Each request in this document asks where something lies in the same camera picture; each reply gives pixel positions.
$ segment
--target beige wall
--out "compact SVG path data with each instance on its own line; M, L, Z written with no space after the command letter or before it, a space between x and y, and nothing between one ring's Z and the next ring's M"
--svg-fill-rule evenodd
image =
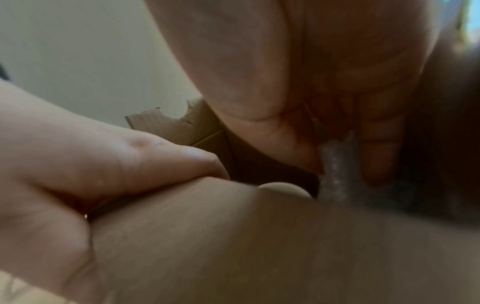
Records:
M142 0L0 2L0 63L13 82L52 103L116 125L199 96Z

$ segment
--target hand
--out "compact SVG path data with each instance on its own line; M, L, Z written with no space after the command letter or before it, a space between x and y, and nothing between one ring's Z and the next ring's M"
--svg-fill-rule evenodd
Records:
M436 0L146 2L207 102L254 147L321 172L308 108L333 137L357 131L370 185L394 174Z
M109 197L228 174L211 153L90 120L0 81L0 269L102 301L84 213Z

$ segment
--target white wall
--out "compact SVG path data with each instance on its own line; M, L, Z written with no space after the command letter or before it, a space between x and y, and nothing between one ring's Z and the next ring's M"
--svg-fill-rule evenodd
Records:
M1 0L0 63L23 89L121 126L199 96L142 0Z

